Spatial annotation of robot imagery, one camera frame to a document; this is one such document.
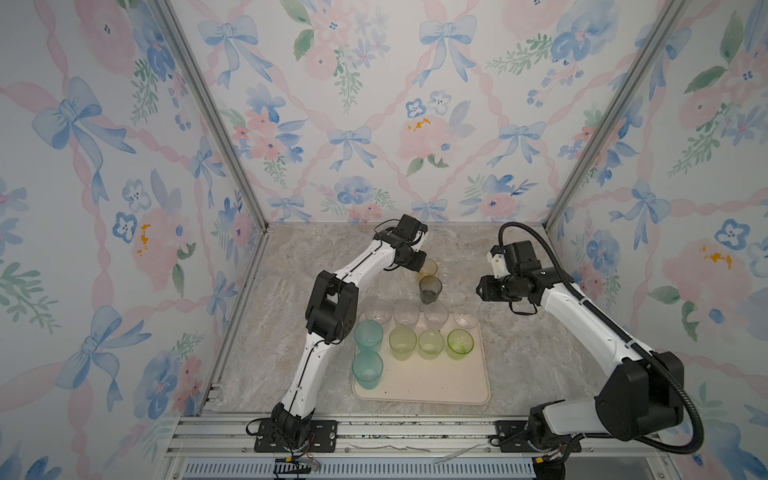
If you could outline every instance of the tray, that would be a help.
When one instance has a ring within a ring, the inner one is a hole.
[[[480,324],[466,329],[475,340],[475,348],[464,359],[454,360],[445,350],[434,360],[424,360],[419,355],[419,346],[406,361],[392,357],[389,348],[389,333],[398,324],[391,319],[384,325],[384,340],[379,355],[384,361],[384,372],[376,388],[366,390],[353,377],[352,391],[363,400],[386,400],[396,402],[459,403],[465,405],[484,405],[491,399],[491,384],[488,381],[488,369],[485,367]],[[453,314],[440,329],[443,338],[461,328],[453,321]],[[416,335],[426,330],[424,313],[419,316],[414,331]]]

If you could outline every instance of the black cable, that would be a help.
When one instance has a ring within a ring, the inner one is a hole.
[[[584,295],[581,295],[578,290],[576,290],[573,285],[571,285],[571,282],[568,280],[568,274],[563,270],[562,265],[560,264],[560,261],[555,256],[552,249],[547,245],[547,243],[544,241],[543,238],[541,238],[541,235],[538,234],[536,230],[531,228],[530,226],[526,225],[525,223],[520,222],[507,222],[504,223],[501,228],[498,229],[498,248],[504,253],[504,230],[507,229],[507,227],[517,227],[522,230],[525,230],[529,234],[531,234],[544,248],[544,252],[547,253],[547,256],[549,257],[549,260],[551,260],[552,265],[554,266],[555,272],[557,272],[558,277],[562,281],[562,283],[565,285],[565,288],[568,289],[568,292],[573,295],[576,300],[579,300],[590,312],[592,312],[598,319],[600,319],[601,322],[603,322],[609,329],[611,329],[618,337],[624,341],[625,343],[632,344],[629,345],[629,347],[632,348],[635,352],[637,352],[638,355],[643,357],[645,361],[648,362],[648,364],[653,367],[654,370],[656,370],[659,375],[661,375],[664,380],[667,381],[670,387],[672,387],[672,390],[675,391],[676,394],[680,397],[680,400],[683,403],[683,407],[685,407],[686,412],[688,412],[688,416],[690,417],[690,424],[691,428],[693,429],[693,435],[691,436],[690,441],[686,445],[668,445],[666,443],[657,442],[653,439],[649,439],[647,437],[641,436],[636,438],[638,442],[642,442],[646,445],[650,445],[654,447],[655,449],[659,449],[662,452],[669,452],[674,453],[678,455],[687,455],[691,453],[695,453],[698,451],[698,449],[701,448],[702,444],[704,444],[704,425],[701,422],[701,416],[699,415],[699,412],[696,410],[696,406],[694,405],[693,401],[690,399],[688,394],[685,392],[685,389],[680,384],[680,382],[677,381],[676,378],[672,376],[671,373],[667,369],[664,368],[664,366],[661,365],[661,363],[656,360],[654,356],[652,356],[649,352],[647,352],[643,347],[638,345],[635,340],[627,334],[624,329],[622,329],[619,325],[614,323],[613,320],[611,320],[605,313],[602,312],[597,306],[595,306],[592,302],[589,300],[584,300]]]

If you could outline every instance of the clear plastic cup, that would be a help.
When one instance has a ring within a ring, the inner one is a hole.
[[[428,329],[419,335],[419,355],[425,360],[436,359],[443,348],[445,348],[445,339],[439,331]]]
[[[392,304],[378,298],[367,299],[364,302],[362,318],[365,320],[375,320],[382,325],[386,325],[389,319],[392,318]]]
[[[414,328],[419,321],[419,304],[405,301],[395,305],[395,321],[398,325]]]
[[[366,390],[373,390],[382,379],[384,362],[378,353],[363,350],[352,361],[355,380]]]
[[[448,356],[461,360],[475,348],[475,339],[466,330],[456,329],[448,334]]]
[[[361,352],[371,350],[378,353],[382,348],[383,338],[384,328],[375,320],[363,320],[355,327],[355,341]]]
[[[438,300],[424,307],[424,316],[427,319],[427,328],[440,330],[448,321],[448,307]]]
[[[421,276],[437,275],[437,263],[431,258],[424,260],[424,265],[422,265],[422,268],[419,270],[419,275]]]
[[[419,294],[422,303],[429,305],[437,300],[437,296],[442,292],[442,282],[436,276],[425,276],[419,282]]]
[[[398,326],[389,333],[389,349],[395,360],[407,360],[416,348],[416,334],[408,326]]]
[[[453,321],[463,329],[473,329],[478,324],[478,316],[474,309],[462,305],[453,309]]]

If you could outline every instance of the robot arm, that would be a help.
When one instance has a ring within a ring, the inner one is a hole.
[[[355,325],[359,291],[387,267],[418,272],[426,258],[421,251],[426,238],[427,226],[403,215],[397,227],[376,232],[368,248],[347,266],[317,276],[306,308],[303,354],[288,391],[270,417],[290,449],[298,450],[306,442],[331,352]]]
[[[506,227],[520,227],[545,247],[553,267],[542,268],[530,241],[503,245]],[[514,303],[528,299],[554,315],[600,364],[608,380],[593,399],[552,402],[531,409],[528,441],[546,451],[573,435],[594,434],[624,441],[636,439],[672,453],[693,453],[703,442],[703,427],[683,391],[684,368],[673,353],[656,353],[597,308],[560,267],[549,246],[530,227],[502,226],[499,245],[488,254],[494,275],[481,278],[477,294],[484,301]],[[665,445],[645,435],[679,425],[688,411],[694,438],[688,445]]]

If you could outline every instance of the wall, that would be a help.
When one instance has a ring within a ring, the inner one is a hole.
[[[542,220],[664,2],[171,3],[266,215],[378,223]]]
[[[675,460],[697,480],[768,478],[767,15],[694,0],[551,231],[601,308],[685,363],[706,442]]]
[[[153,478],[255,228],[143,2],[0,32],[0,478]]]

